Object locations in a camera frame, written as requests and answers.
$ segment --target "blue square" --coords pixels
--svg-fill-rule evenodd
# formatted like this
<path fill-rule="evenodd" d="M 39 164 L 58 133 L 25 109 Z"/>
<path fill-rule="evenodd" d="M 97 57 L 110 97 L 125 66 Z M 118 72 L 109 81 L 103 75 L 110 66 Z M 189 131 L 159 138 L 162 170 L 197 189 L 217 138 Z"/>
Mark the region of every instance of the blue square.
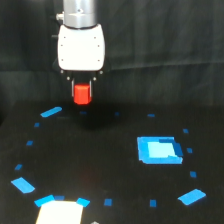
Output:
<path fill-rule="evenodd" d="M 156 200 L 150 200 L 150 207 L 156 207 Z"/>
<path fill-rule="evenodd" d="M 155 114 L 148 114 L 148 117 L 155 117 Z"/>
<path fill-rule="evenodd" d="M 188 133 L 189 133 L 188 129 L 183 129 L 183 132 L 184 132 L 185 134 L 188 134 Z"/>
<path fill-rule="evenodd" d="M 191 171 L 190 172 L 190 176 L 193 177 L 193 178 L 196 178 L 197 177 L 197 173 L 194 172 L 194 171 Z"/>
<path fill-rule="evenodd" d="M 79 205 L 82 205 L 83 207 L 86 207 L 86 206 L 90 203 L 90 201 L 85 200 L 85 199 L 83 199 L 83 198 L 79 198 L 79 199 L 76 201 L 76 203 L 79 204 Z"/>
<path fill-rule="evenodd" d="M 31 145 L 33 145 L 33 141 L 28 141 L 28 142 L 26 143 L 26 145 L 27 145 L 27 146 L 31 146 Z"/>
<path fill-rule="evenodd" d="M 104 205 L 105 206 L 112 206 L 112 199 L 105 199 Z"/>
<path fill-rule="evenodd" d="M 187 148 L 187 152 L 188 152 L 188 153 L 193 153 L 192 148 Z"/>
<path fill-rule="evenodd" d="M 34 127 L 35 127 L 35 128 L 39 128 L 39 127 L 40 127 L 40 123 L 35 123 L 35 124 L 34 124 Z"/>

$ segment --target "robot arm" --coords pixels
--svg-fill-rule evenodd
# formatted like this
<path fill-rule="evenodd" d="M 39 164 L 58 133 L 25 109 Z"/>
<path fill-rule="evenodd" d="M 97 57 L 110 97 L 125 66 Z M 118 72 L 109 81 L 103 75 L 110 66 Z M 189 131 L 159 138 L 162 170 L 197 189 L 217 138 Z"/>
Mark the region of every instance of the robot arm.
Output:
<path fill-rule="evenodd" d="M 58 35 L 58 64 L 63 72 L 72 74 L 71 95 L 77 104 L 91 102 L 93 77 L 75 85 L 75 72 L 97 72 L 105 60 L 105 41 L 97 23 L 96 4 L 97 0 L 64 0 L 64 12 L 56 16 L 63 20 Z"/>

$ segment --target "white square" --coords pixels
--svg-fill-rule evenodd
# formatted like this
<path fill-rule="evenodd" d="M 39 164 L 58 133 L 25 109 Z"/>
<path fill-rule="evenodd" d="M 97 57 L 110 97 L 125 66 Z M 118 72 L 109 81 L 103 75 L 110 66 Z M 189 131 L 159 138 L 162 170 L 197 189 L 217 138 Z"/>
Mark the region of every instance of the white square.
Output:
<path fill-rule="evenodd" d="M 76 202 L 51 201 L 41 206 L 36 224 L 80 224 L 82 211 Z"/>
<path fill-rule="evenodd" d="M 150 158 L 177 157 L 172 143 L 148 142 Z"/>

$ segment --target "light blue square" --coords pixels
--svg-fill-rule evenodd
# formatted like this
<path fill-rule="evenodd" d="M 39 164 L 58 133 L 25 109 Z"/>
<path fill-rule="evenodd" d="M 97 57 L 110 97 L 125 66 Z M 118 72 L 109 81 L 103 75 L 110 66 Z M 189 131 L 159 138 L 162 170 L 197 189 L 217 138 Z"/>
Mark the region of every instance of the light blue square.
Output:
<path fill-rule="evenodd" d="M 83 199 L 83 198 L 79 198 L 79 199 L 76 201 L 76 203 L 79 204 L 79 205 L 82 205 L 83 207 L 86 207 L 86 206 L 90 203 L 90 201 L 85 200 L 85 199 Z"/>
<path fill-rule="evenodd" d="M 150 207 L 156 207 L 156 200 L 150 200 Z"/>
<path fill-rule="evenodd" d="M 104 205 L 105 206 L 112 206 L 112 199 L 105 199 Z"/>
<path fill-rule="evenodd" d="M 148 142 L 150 158 L 177 157 L 172 143 Z"/>
<path fill-rule="evenodd" d="M 190 176 L 193 177 L 193 178 L 196 178 L 197 177 L 197 173 L 195 171 L 191 171 L 190 172 Z"/>

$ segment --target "black surface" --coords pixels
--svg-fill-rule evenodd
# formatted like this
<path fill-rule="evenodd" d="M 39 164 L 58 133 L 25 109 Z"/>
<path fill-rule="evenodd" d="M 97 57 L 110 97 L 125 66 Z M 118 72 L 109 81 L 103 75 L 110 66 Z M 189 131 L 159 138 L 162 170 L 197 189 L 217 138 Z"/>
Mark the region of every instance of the black surface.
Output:
<path fill-rule="evenodd" d="M 63 111 L 41 118 L 54 106 Z M 0 129 L 0 223 L 35 223 L 39 209 L 34 200 L 50 194 L 70 201 L 89 199 L 82 224 L 223 223 L 223 112 L 208 107 L 17 104 Z M 149 113 L 156 117 L 148 118 Z M 174 136 L 183 164 L 143 164 L 138 160 L 140 136 Z M 33 146 L 26 146 L 28 140 Z M 15 171 L 19 163 L 22 170 Z M 197 172 L 196 179 L 190 171 Z M 35 191 L 22 194 L 10 183 L 19 177 Z M 193 189 L 207 197 L 191 206 L 177 200 Z M 112 207 L 104 207 L 105 198 L 113 199 Z M 150 199 L 157 200 L 157 208 L 149 207 Z"/>

